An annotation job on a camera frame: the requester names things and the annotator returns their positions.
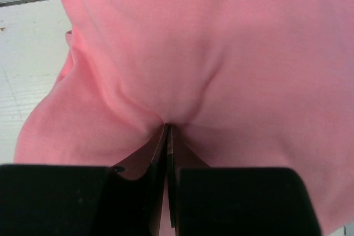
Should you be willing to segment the pink t shirt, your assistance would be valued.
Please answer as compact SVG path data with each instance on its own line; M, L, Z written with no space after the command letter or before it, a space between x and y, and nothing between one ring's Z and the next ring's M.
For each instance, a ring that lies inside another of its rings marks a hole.
M72 29L19 164L111 166L175 124L211 166L285 166L353 221L353 0L61 0Z

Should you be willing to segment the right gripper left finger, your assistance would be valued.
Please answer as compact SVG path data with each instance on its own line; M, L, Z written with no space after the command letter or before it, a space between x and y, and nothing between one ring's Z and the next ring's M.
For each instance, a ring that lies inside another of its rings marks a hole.
M168 126L111 166L1 166L2 235L158 235Z

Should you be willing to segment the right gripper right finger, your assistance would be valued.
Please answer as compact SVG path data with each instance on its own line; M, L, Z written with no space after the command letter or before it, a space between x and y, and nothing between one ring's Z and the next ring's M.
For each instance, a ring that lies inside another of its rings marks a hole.
M286 167L211 167L169 127L170 222L176 235L320 235L300 176Z

